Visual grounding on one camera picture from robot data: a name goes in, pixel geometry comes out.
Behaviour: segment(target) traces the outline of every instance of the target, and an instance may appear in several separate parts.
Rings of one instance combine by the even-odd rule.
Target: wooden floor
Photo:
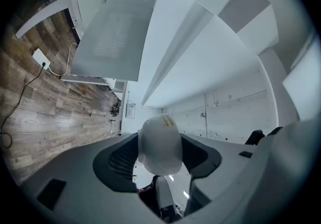
[[[75,42],[63,12],[39,23],[19,40],[13,23],[0,46],[0,125],[19,101],[24,84],[41,70],[32,58],[33,51],[40,48],[52,70],[63,73],[68,47]],[[73,45],[68,73],[74,53]],[[2,152],[16,181],[21,183],[65,150],[118,135],[120,122],[111,124],[108,118],[90,117],[91,113],[109,116],[117,100],[107,86],[62,82],[43,70],[26,88],[3,130],[13,137],[11,148],[2,148]],[[8,143],[7,135],[3,139]]]

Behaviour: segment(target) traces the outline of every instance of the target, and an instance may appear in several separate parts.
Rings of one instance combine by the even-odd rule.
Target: white cable
[[[52,74],[55,74],[56,76],[63,76],[63,75],[65,75],[65,74],[67,73],[68,63],[69,63],[69,57],[70,57],[70,47],[71,47],[72,44],[78,45],[77,43],[72,42],[72,43],[70,44],[70,46],[69,46],[69,50],[68,50],[68,60],[67,60],[67,65],[66,65],[66,71],[65,71],[65,73],[62,74],[62,75],[59,75],[59,74],[53,72],[53,71],[50,69],[50,67],[48,67],[48,69],[50,70],[50,72],[51,72]]]

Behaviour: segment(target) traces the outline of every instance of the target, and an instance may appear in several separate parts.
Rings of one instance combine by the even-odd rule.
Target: sticker
[[[162,115],[162,120],[164,121],[165,127],[174,126],[173,121],[171,120],[170,117],[168,117],[168,115]]]

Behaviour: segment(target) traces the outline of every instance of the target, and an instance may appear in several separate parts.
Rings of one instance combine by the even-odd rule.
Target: black cable
[[[17,105],[7,114],[7,116],[5,117],[4,122],[2,122],[2,125],[1,125],[1,128],[0,128],[1,142],[2,142],[2,145],[4,146],[4,148],[6,148],[6,149],[9,149],[9,148],[11,147],[13,141],[12,141],[12,136],[11,136],[9,133],[2,132],[3,127],[4,127],[7,119],[8,119],[8,118],[14,113],[14,111],[18,108],[18,106],[19,106],[19,104],[20,104],[20,102],[21,102],[21,99],[22,99],[22,95],[24,94],[24,91],[25,91],[26,87],[27,87],[32,81],[34,81],[35,79],[37,79],[37,78],[40,76],[40,74],[41,74],[41,72],[42,72],[42,70],[43,70],[43,68],[44,68],[45,66],[46,66],[46,64],[43,63],[43,64],[42,64],[42,68],[41,68],[41,70],[40,70],[40,72],[39,72],[39,75],[38,75],[37,77],[35,77],[33,80],[31,80],[29,83],[27,83],[27,84],[24,86],[24,89],[22,90],[22,93],[21,93],[21,95],[20,95],[19,102],[18,102]],[[8,135],[8,136],[10,137],[10,144],[9,144],[8,147],[5,146],[2,135]]]

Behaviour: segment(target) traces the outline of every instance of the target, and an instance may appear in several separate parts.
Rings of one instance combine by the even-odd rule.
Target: wall outlet
[[[39,48],[36,51],[34,51],[32,58],[34,58],[36,62],[39,63],[40,66],[42,66],[43,63],[45,63],[46,65],[44,69],[48,69],[50,65],[50,61],[47,59],[47,57],[43,54],[43,52]]]

